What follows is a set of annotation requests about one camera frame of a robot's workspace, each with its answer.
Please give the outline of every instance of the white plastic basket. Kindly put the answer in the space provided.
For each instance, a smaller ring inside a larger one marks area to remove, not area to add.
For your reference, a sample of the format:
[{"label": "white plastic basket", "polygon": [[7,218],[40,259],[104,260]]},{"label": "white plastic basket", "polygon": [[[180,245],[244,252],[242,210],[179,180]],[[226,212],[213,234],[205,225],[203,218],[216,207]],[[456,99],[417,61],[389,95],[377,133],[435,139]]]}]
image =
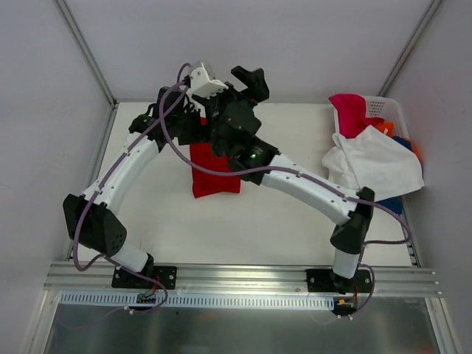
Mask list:
[{"label": "white plastic basket", "polygon": [[[395,128],[393,135],[409,139],[408,129],[401,111],[400,103],[385,97],[362,96],[367,104],[367,117],[380,117],[388,122],[393,122]],[[339,133],[338,110],[334,108],[334,125],[336,133]]]}]

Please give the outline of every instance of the gray wall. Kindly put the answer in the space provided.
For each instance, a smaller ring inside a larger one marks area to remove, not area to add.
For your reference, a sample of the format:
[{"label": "gray wall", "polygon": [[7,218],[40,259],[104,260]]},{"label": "gray wall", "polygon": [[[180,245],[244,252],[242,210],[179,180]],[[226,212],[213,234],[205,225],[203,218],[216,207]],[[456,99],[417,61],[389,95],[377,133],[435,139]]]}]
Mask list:
[{"label": "gray wall", "polygon": [[50,0],[0,11],[0,353],[18,353],[108,104]]},{"label": "gray wall", "polygon": [[377,94],[430,0],[69,0],[118,99],[154,100],[206,59],[266,71],[271,98]]},{"label": "gray wall", "polygon": [[472,2],[448,0],[390,97],[424,158],[426,188],[408,199],[425,266],[435,267],[465,352],[472,348]]}]

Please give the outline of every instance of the table surface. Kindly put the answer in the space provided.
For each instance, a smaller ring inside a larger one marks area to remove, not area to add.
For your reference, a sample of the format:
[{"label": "table surface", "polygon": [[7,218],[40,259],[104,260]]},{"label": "table surface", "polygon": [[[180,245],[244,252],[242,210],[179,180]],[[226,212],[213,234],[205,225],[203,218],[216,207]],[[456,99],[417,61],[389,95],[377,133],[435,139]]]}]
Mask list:
[{"label": "table surface", "polygon": [[[131,121],[149,103],[120,103],[100,173],[117,155]],[[333,107],[266,103],[255,108],[258,136],[304,168],[327,178],[323,155],[334,146]],[[188,156],[188,147],[180,147]],[[118,218],[128,241],[163,263],[314,265],[333,263],[334,224],[322,213],[282,192],[243,182],[239,195],[195,199],[191,169],[169,147],[138,177]],[[400,240],[400,224],[376,209],[367,240]],[[95,251],[80,247],[80,260]],[[410,266],[405,245],[368,246],[372,266]]]}]

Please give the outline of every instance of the white cloth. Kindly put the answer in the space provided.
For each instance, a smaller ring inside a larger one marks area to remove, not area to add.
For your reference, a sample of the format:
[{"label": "white cloth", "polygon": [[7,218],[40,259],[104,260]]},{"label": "white cloth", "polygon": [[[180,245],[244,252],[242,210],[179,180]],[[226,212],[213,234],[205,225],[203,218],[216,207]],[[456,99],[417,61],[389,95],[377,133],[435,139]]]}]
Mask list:
[{"label": "white cloth", "polygon": [[336,144],[322,164],[329,180],[343,187],[369,187],[375,200],[404,195],[424,187],[421,164],[416,155],[372,126],[354,139],[333,134]]}]

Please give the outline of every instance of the folded red cloth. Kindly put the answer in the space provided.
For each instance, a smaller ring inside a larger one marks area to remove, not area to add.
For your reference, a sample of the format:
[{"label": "folded red cloth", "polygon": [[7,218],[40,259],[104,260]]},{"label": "folded red cloth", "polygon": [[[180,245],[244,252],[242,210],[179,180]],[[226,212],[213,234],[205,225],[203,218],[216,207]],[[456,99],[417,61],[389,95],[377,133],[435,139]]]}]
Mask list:
[{"label": "folded red cloth", "polygon": [[338,111],[339,133],[346,139],[356,138],[369,125],[383,123],[379,117],[366,117],[366,100],[358,94],[335,94],[330,102]]},{"label": "folded red cloth", "polygon": [[[221,159],[213,155],[208,143],[190,145],[190,159],[202,167],[220,172],[231,172],[226,157]],[[241,180],[239,177],[214,176],[192,167],[193,196],[204,197],[220,192],[239,193]]]}]

